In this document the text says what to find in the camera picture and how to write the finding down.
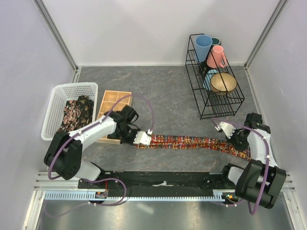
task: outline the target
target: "black wire rack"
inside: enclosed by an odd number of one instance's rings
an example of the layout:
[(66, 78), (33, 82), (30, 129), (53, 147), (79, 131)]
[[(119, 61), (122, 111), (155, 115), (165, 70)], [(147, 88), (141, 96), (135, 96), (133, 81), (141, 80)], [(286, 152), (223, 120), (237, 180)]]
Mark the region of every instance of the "black wire rack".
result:
[[(223, 93), (224, 95), (221, 95), (220, 92), (213, 92), (203, 87), (203, 84), (206, 84), (206, 88), (211, 88), (210, 85), (208, 85), (208, 82), (205, 81), (205, 76), (206, 73), (212, 68), (207, 66), (206, 60), (202, 63), (198, 62), (194, 45), (195, 39), (198, 35), (203, 34), (192, 34), (189, 36), (186, 68), (189, 76), (189, 81), (193, 90), (193, 95), (196, 101), (197, 109), (201, 116), (200, 119), (231, 115), (234, 116), (236, 115), (237, 111), (239, 110), (245, 99), (239, 86), (239, 83), (237, 82), (237, 86), (234, 91), (225, 91)], [(219, 67), (215, 68), (215, 70), (220, 75), (221, 73), (229, 73), (235, 77), (229, 64), (225, 68)], [(222, 75), (221, 78), (224, 83), (225, 89), (227, 90)]]

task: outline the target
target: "gray floor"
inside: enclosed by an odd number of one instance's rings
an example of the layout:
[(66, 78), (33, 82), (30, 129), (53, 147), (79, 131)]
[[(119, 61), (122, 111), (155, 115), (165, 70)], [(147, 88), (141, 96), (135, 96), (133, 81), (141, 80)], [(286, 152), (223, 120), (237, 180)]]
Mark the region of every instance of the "gray floor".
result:
[[(235, 117), (226, 117), (242, 124), (247, 113), (255, 112), (243, 67), (233, 67), (245, 95)], [(144, 95), (153, 104), (156, 115), (154, 133), (224, 138), (210, 120), (199, 120), (199, 114), (185, 67), (91, 67), (83, 68), (79, 81), (99, 85), (98, 103), (105, 90), (130, 91)], [(138, 125), (147, 129), (151, 114), (137, 98), (132, 106), (140, 114)], [(207, 149), (136, 149), (129, 145), (95, 143), (83, 157), (106, 170), (148, 171), (220, 171), (224, 165), (244, 166), (246, 161)], [(42, 215), (42, 228), (54, 230), (292, 230), (285, 200), (280, 195), (273, 209), (259, 208), (255, 216), (248, 213), (246, 202), (239, 207), (225, 208), (209, 202), (125, 202), (116, 207), (82, 207), (61, 218)], [(47, 211), (59, 215), (82, 202), (48, 201)]]
[[(84, 201), (48, 201), (46, 210), (59, 215)], [(284, 207), (248, 213), (246, 202), (225, 208), (210, 202), (130, 201), (116, 207), (79, 208), (61, 218), (43, 217), (43, 230), (293, 230)]]
[[(233, 67), (245, 96), (235, 117), (225, 117), (243, 124), (247, 113), (256, 112), (243, 67)], [(96, 82), (98, 107), (105, 90), (129, 91), (146, 97), (154, 108), (153, 132), (161, 135), (187, 135), (224, 139), (210, 119), (199, 119), (186, 68), (180, 67), (83, 67), (79, 82)], [(133, 98), (132, 107), (139, 113), (137, 125), (147, 130), (151, 113), (147, 104)], [(245, 166), (246, 161), (208, 149), (136, 149), (129, 145), (95, 143), (83, 154), (106, 170), (211, 171), (218, 172), (228, 163)]]

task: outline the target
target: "wooden compartment box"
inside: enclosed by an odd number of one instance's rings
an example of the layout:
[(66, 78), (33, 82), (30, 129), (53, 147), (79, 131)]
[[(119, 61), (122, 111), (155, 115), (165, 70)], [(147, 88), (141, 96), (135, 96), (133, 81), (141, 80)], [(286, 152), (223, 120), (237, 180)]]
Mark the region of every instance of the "wooden compartment box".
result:
[[(109, 111), (118, 99), (129, 94), (131, 94), (131, 92), (106, 90), (104, 97), (102, 98), (97, 119), (99, 119), (105, 112)], [(125, 98), (115, 106), (114, 111), (121, 111), (126, 105), (131, 106), (131, 103), (132, 97)], [(106, 144), (120, 144), (120, 140), (109, 139), (107, 137), (100, 138), (97, 142)]]

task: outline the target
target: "tan bowl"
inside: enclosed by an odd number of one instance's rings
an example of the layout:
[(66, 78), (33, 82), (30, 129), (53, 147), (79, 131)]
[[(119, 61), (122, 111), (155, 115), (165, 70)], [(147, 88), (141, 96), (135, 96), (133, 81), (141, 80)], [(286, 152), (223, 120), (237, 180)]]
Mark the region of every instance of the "tan bowl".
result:
[(219, 95), (226, 95), (227, 92), (231, 93), (233, 90), (235, 90), (237, 81), (234, 76), (230, 75), (229, 73), (216, 73), (212, 76), (210, 85), (213, 92), (217, 92)]

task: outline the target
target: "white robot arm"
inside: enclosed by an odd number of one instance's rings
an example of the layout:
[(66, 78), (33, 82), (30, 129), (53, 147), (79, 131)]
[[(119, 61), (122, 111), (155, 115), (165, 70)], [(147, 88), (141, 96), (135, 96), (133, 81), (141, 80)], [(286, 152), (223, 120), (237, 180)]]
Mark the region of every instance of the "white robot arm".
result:
[[(218, 127), (216, 127), (217, 131), (224, 131), (224, 133), (226, 134), (228, 139), (231, 139), (232, 135), (235, 133), (236, 128), (226, 122), (220, 122)], [(257, 132), (261, 133), (264, 138), (266, 139), (266, 141), (269, 144), (269, 156), (270, 156), (270, 166), (271, 167), (278, 167), (277, 163), (275, 162), (275, 159), (272, 155), (272, 150), (271, 150), (271, 145), (270, 145), (270, 139), (271, 139), (271, 135), (265, 131), (265, 130), (261, 130), (261, 129), (255, 129)], [(259, 135), (257, 135), (254, 132), (250, 132), (248, 134), (247, 137), (247, 142), (249, 143), (249, 147), (250, 147), (250, 156), (252, 159), (256, 160), (256, 161), (261, 161), (263, 164), (265, 164), (266, 159), (267, 159), (267, 153), (266, 153), (266, 148), (265, 145), (261, 139), (261, 137)], [(229, 174), (228, 174), (228, 179), (230, 181), (232, 181), (234, 184), (237, 184), (240, 176), (243, 173), (243, 169), (238, 168), (238, 167), (231, 167), (229, 170)], [(258, 181), (261, 182), (263, 179), (262, 176), (259, 177)]]
[(82, 152), (101, 137), (115, 134), (121, 140), (121, 143), (131, 145), (150, 144), (151, 130), (145, 132), (129, 126), (135, 116), (138, 117), (135, 110), (126, 105), (122, 111), (112, 111), (109, 117), (105, 118), (103, 115), (95, 123), (89, 124), (81, 129), (70, 133), (57, 132), (45, 155), (44, 163), (50, 166), (63, 143), (69, 138), (76, 136), (59, 155), (54, 164), (53, 171), (57, 172), (65, 180), (69, 180), (72, 177), (86, 178), (90, 181), (96, 180), (102, 169), (92, 162), (82, 161)]
[(223, 175), (236, 185), (236, 196), (255, 203), (261, 190), (259, 205), (272, 208), (285, 182), (286, 172), (278, 168), (274, 160), (270, 146), (271, 130), (262, 123), (261, 115), (248, 114), (244, 127), (246, 128), (236, 129), (227, 122), (220, 122), (216, 127), (217, 131), (225, 132), (227, 141), (237, 150), (250, 147), (251, 160), (246, 168), (228, 164), (223, 169)]

